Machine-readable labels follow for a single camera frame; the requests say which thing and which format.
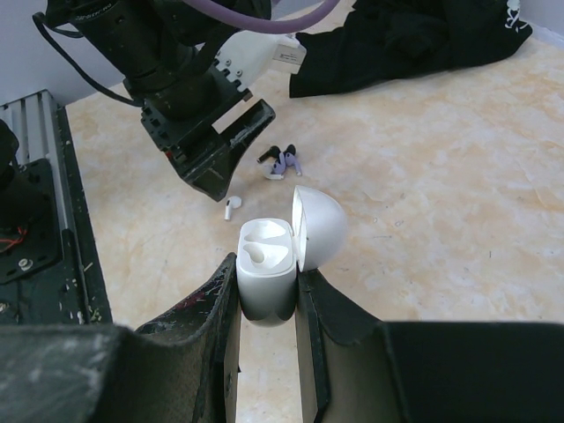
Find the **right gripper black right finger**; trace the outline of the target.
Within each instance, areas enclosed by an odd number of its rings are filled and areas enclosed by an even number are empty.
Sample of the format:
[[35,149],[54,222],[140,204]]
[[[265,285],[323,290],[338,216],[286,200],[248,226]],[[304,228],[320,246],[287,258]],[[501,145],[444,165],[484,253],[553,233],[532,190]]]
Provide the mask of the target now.
[[297,283],[305,421],[562,421],[561,324],[385,322],[319,271]]

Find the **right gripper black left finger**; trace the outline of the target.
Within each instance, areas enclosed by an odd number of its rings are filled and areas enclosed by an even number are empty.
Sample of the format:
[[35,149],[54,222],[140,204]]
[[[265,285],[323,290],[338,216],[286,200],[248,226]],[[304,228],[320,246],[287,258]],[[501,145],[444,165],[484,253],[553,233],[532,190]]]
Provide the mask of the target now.
[[241,308],[235,254],[206,283],[136,330],[5,325],[4,422],[232,422]]

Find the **white earbud charging case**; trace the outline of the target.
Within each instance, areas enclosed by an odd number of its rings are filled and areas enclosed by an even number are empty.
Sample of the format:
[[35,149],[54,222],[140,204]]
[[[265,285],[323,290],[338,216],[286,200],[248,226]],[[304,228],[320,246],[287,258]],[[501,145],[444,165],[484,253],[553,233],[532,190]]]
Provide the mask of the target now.
[[297,278],[328,263],[345,244],[347,218],[333,197],[297,185],[290,221],[252,219],[241,226],[236,278],[242,313],[256,326],[287,322],[297,303]]

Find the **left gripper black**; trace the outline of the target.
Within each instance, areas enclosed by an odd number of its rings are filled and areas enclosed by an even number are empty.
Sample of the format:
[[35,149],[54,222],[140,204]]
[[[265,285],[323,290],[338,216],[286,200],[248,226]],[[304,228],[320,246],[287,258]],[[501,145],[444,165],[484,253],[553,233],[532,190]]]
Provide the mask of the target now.
[[191,76],[145,100],[141,123],[175,172],[193,189],[215,202],[226,197],[234,172],[250,145],[276,117],[264,100],[213,124],[243,100],[249,90],[219,59],[204,73]]

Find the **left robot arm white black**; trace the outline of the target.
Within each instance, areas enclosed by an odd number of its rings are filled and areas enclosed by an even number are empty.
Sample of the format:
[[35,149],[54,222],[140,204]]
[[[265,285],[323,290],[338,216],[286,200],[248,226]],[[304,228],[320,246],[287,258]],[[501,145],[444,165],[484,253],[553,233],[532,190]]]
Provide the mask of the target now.
[[[47,43],[99,93],[141,111],[141,123],[191,188],[216,202],[275,113],[263,100],[222,132],[214,123],[252,93],[219,51],[240,30],[182,1],[50,1],[32,20]],[[127,96],[90,77],[53,39],[87,39],[124,76]]]

